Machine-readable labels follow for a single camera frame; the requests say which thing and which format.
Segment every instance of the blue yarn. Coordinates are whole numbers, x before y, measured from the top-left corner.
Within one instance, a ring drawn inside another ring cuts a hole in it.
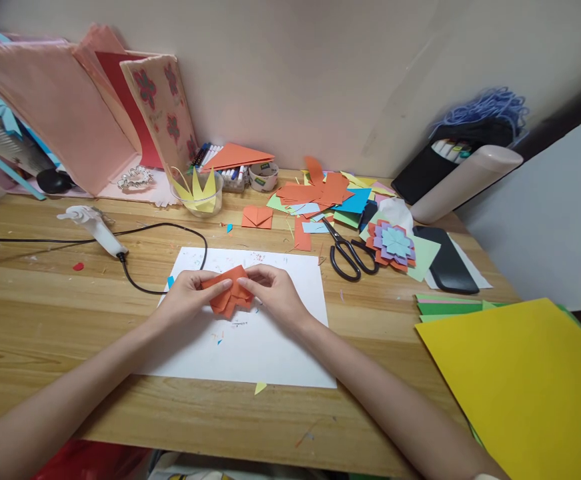
[[[488,89],[473,101],[450,110],[443,120],[433,125],[430,137],[441,125],[461,125],[498,117],[509,122],[515,144],[528,134],[525,116],[530,109],[524,106],[525,101],[525,97],[518,97],[508,87]]]

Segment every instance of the scissors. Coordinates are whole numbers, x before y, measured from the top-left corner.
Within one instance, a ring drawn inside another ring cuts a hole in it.
[[[379,271],[379,264],[375,262],[374,250],[369,249],[363,243],[356,240],[353,240],[351,244],[348,240],[344,239],[339,233],[337,233],[337,231],[330,225],[330,223],[324,220],[322,221],[326,225],[326,228],[328,229],[330,235],[332,235],[332,238],[335,241],[335,245],[332,245],[330,247],[330,263],[332,264],[332,268],[335,270],[335,272],[339,274],[340,277],[348,281],[359,281],[362,278],[362,272],[359,270],[360,267],[368,275],[374,275]],[[342,245],[348,247],[348,251],[352,254],[352,258],[350,258],[350,256],[346,253]],[[362,260],[359,258],[359,255],[357,255],[357,252],[352,247],[352,245],[359,247],[368,254],[368,256],[372,259],[373,265],[372,269],[369,269],[364,265],[364,262],[362,262]],[[335,248],[339,251],[339,253],[342,254],[342,257],[348,262],[348,265],[350,265],[352,269],[355,271],[354,277],[352,275],[348,275],[346,272],[339,268],[339,265],[337,265],[337,262],[335,261]]]

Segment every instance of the white glue gun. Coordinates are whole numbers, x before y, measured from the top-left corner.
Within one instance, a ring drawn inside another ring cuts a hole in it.
[[[71,219],[77,225],[82,225],[115,258],[118,258],[117,255],[120,253],[128,252],[128,249],[117,240],[117,237],[103,222],[101,214],[90,207],[85,205],[68,207],[65,213],[57,215],[57,218],[60,220]]]

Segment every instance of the white wall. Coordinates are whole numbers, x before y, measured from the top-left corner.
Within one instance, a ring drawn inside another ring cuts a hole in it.
[[[581,125],[457,213],[521,298],[581,310]]]
[[[581,0],[0,0],[0,29],[116,26],[175,53],[200,141],[393,176],[449,105],[509,85],[531,125],[581,90]]]

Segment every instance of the black handle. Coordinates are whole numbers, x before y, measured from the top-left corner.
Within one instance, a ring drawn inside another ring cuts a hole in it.
[[[359,270],[359,267],[355,264],[355,262],[352,260],[352,258],[350,258],[348,256],[348,254],[344,251],[344,249],[342,249],[342,246],[340,245],[340,243],[343,243],[343,242],[335,242],[335,245],[330,247],[330,263],[332,264],[332,268],[334,269],[335,272],[337,272],[337,274],[339,274],[339,276],[341,278],[343,278],[345,280],[359,281],[362,278],[362,272]],[[353,249],[350,247],[350,244],[345,243],[345,245],[347,245],[348,249],[352,252],[352,254],[356,256]],[[339,253],[342,254],[342,257],[348,262],[348,265],[350,265],[352,267],[352,269],[355,271],[354,277],[352,275],[348,275],[345,271],[343,271],[339,268],[339,265],[337,265],[337,262],[335,260],[335,247],[337,248]]]
[[[359,263],[359,266],[362,268],[362,270],[365,271],[368,275],[374,275],[375,273],[377,273],[379,271],[379,263],[375,261],[375,251],[373,249],[366,247],[360,241],[353,240],[352,244],[355,245],[357,248],[360,248],[361,250],[365,251],[368,254],[368,257],[370,257],[370,259],[372,260],[373,268],[370,269],[364,265],[364,262],[362,262],[362,260],[359,258],[357,252],[355,252],[355,250],[351,248],[352,254],[354,255],[357,263]]]

